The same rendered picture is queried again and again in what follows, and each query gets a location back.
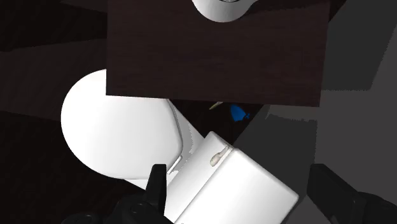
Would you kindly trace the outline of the small blue rounded object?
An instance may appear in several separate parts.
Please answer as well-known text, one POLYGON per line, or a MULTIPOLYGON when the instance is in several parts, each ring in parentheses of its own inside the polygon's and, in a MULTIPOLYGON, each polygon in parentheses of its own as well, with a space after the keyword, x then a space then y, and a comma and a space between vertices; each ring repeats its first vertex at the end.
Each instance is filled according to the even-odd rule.
POLYGON ((234 122, 247 120, 250 117, 249 113, 245 112, 240 106, 235 104, 230 106, 230 114, 234 122))

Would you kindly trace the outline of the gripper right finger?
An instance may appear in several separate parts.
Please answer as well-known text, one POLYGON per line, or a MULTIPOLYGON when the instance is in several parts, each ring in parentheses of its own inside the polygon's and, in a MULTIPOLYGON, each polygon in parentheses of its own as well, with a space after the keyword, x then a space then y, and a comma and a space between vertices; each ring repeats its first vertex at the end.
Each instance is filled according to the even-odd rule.
POLYGON ((310 166, 307 195, 331 224, 397 224, 397 205, 355 190, 324 164, 310 166))

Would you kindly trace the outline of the dark brown robot stand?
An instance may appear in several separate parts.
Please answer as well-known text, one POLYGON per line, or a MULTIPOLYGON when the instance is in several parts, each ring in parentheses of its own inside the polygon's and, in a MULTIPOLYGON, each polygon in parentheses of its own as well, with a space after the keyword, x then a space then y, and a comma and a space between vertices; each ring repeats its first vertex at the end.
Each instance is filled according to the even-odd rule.
POLYGON ((197 0, 108 0, 109 95, 319 106, 330 0, 254 0, 213 22, 197 0))

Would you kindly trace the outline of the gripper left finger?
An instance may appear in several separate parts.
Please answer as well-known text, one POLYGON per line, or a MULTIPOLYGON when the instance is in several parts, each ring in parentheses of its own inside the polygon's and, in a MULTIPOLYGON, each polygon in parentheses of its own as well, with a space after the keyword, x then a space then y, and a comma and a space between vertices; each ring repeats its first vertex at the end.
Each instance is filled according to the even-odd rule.
POLYGON ((95 213, 77 213, 68 216, 61 224, 173 224, 164 216, 166 197, 166 165, 155 164, 145 192, 119 200, 107 218, 95 213))

